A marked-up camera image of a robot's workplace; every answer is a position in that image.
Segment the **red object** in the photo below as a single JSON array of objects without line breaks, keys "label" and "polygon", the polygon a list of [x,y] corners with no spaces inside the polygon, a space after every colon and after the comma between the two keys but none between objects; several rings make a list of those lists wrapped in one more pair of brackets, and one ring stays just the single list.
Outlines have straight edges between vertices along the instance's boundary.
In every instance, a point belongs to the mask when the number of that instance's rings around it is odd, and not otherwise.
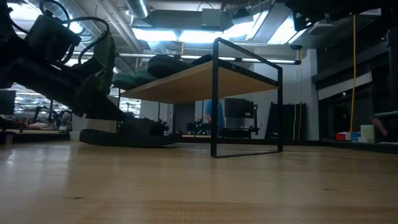
[{"label": "red object", "polygon": [[335,139],[337,141],[345,141],[346,140],[346,134],[335,134]]}]

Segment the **blue shirt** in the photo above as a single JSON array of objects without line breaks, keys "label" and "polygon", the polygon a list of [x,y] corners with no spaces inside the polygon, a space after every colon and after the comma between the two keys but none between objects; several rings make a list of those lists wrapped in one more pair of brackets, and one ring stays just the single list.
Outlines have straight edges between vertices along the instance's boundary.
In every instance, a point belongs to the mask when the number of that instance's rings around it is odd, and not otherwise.
[{"label": "blue shirt", "polygon": [[[206,114],[211,116],[211,100],[207,103],[206,106]],[[217,116],[217,125],[219,128],[223,128],[225,123],[224,123],[224,109],[223,105],[221,104],[220,101],[218,101],[218,116]]]}]

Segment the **black metal table frame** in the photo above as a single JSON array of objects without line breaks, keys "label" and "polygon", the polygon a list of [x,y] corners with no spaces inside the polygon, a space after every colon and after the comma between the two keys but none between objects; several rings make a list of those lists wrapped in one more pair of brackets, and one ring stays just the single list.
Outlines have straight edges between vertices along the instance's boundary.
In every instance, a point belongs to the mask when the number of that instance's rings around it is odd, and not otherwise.
[{"label": "black metal table frame", "polygon": [[244,53],[247,56],[250,56],[252,58],[257,59],[261,63],[264,63],[266,65],[271,66],[272,68],[276,69],[278,72],[278,80],[271,80],[270,78],[263,77],[262,75],[258,75],[252,71],[246,70],[246,69],[237,69],[239,68],[238,66],[232,65],[232,69],[234,70],[239,70],[239,72],[242,75],[247,75],[251,78],[255,78],[257,80],[260,80],[262,82],[266,83],[271,83],[275,86],[278,87],[277,90],[277,102],[278,102],[278,139],[277,139],[277,151],[271,151],[271,152],[255,152],[255,153],[246,153],[246,154],[228,154],[228,155],[222,155],[219,156],[217,154],[217,143],[218,143],[218,110],[211,110],[211,148],[210,148],[210,156],[213,158],[224,158],[224,157],[237,157],[237,156],[252,156],[252,155],[261,155],[261,154],[271,154],[271,153],[277,153],[277,152],[282,152],[283,151],[283,129],[282,129],[282,114],[283,114],[283,90],[282,90],[282,84],[283,84],[283,69],[282,67],[269,62],[268,60],[246,50],[243,49],[242,47],[239,47],[227,40],[222,39],[221,37],[215,39],[213,43],[213,77],[212,77],[212,83],[211,83],[211,107],[212,108],[218,108],[218,69],[219,66],[226,67],[223,60],[219,59],[219,43],[222,43],[224,45],[227,45],[228,47],[231,47],[232,49],[235,49],[241,53]]}]

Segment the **desk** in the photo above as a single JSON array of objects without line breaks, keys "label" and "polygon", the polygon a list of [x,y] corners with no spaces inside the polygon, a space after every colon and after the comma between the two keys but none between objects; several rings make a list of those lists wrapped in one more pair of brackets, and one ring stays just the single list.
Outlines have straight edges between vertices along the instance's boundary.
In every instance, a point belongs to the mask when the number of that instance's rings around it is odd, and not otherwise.
[{"label": "desk", "polygon": [[[244,53],[258,61],[273,67],[277,70],[278,79],[273,80],[252,72],[243,67],[226,62],[218,58],[219,43],[227,45],[241,53]],[[213,43],[213,60],[193,68],[178,72],[169,77],[150,82],[148,84],[133,88],[121,94],[123,97],[139,100],[157,101],[159,103],[191,103],[198,100],[212,99],[212,108],[218,107],[218,99],[221,97],[234,96],[246,93],[255,93],[266,90],[278,91],[278,114],[282,117],[282,74],[280,66],[267,61],[266,59],[243,49],[222,38],[215,39]],[[217,154],[218,110],[211,114],[211,151],[214,158],[249,156],[257,154],[268,154],[283,151],[282,119],[279,119],[278,148],[275,152],[255,152],[249,154],[232,154],[220,156]]]}]

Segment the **wooden tabletop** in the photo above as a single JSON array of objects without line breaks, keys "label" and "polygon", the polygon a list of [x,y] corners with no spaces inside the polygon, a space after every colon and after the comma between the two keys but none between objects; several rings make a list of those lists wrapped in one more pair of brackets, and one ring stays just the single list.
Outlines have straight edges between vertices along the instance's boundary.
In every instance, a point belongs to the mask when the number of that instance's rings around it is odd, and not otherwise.
[{"label": "wooden tabletop", "polygon": [[395,155],[286,146],[279,154],[213,159],[209,150],[0,146],[0,223],[397,223]]},{"label": "wooden tabletop", "polygon": [[[161,103],[191,103],[211,98],[213,62],[197,65],[121,94]],[[277,82],[232,63],[219,60],[219,97],[275,90]]]}]

